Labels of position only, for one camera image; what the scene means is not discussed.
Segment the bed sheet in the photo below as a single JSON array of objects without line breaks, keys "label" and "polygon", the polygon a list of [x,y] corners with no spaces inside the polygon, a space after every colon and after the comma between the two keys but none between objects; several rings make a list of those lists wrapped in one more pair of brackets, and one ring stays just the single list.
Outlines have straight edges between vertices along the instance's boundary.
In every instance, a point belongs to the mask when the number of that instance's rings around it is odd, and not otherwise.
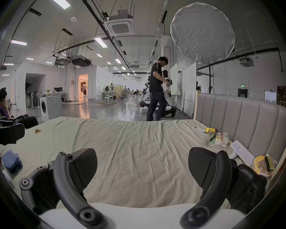
[{"label": "bed sheet", "polygon": [[38,125],[16,144],[1,146],[19,154],[23,168],[13,179],[21,197],[19,180],[40,165],[47,166],[57,153],[93,148],[98,158],[95,176],[84,190],[88,203],[126,207],[161,207],[197,203],[202,189],[188,169],[192,147],[213,152],[230,147],[206,147],[208,134],[191,129],[206,128],[196,120],[112,121],[59,117]]}]

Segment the remote control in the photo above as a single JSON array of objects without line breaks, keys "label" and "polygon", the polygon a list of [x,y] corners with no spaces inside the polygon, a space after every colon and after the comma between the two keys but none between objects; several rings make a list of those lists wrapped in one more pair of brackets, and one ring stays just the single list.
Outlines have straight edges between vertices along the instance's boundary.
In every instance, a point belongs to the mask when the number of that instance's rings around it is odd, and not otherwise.
[{"label": "remote control", "polygon": [[202,133],[206,133],[206,129],[202,129],[202,128],[199,128],[199,127],[196,127],[196,126],[193,126],[192,129],[194,129],[196,131],[199,131],[199,132],[202,132]]}]

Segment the stool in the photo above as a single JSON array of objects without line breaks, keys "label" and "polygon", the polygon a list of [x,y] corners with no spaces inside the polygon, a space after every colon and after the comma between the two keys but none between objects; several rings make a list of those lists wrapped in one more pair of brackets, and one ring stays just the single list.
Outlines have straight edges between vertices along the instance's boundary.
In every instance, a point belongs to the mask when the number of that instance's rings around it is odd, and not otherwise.
[{"label": "stool", "polygon": [[111,104],[112,105],[112,103],[110,102],[110,97],[104,97],[104,103],[105,103],[105,105],[106,104]]}]

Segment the floor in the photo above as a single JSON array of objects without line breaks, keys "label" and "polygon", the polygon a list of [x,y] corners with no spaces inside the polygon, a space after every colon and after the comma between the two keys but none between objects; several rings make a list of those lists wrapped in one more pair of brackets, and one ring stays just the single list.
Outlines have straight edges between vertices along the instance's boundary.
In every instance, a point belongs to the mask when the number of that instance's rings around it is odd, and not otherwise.
[{"label": "floor", "polygon": [[[112,105],[104,105],[103,103],[80,103],[70,102],[64,103],[62,116],[90,118],[90,119],[107,119],[107,120],[125,120],[125,121],[145,121],[147,113],[140,113],[140,106],[136,107],[136,102],[141,100],[141,96],[127,100],[127,102],[117,102]],[[12,111],[14,116],[19,116],[21,113]],[[27,109],[29,116],[35,116],[39,124],[42,123],[40,108]],[[164,117],[162,120],[172,119],[190,119],[187,114],[177,111],[174,118]]]}]

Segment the gray headboard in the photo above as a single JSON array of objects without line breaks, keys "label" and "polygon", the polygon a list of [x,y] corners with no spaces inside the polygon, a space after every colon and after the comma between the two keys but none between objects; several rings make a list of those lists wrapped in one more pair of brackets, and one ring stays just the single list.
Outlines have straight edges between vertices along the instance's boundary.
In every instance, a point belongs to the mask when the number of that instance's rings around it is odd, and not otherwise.
[{"label": "gray headboard", "polygon": [[195,119],[229,133],[257,157],[279,161],[286,147],[286,107],[242,97],[197,94]]}]

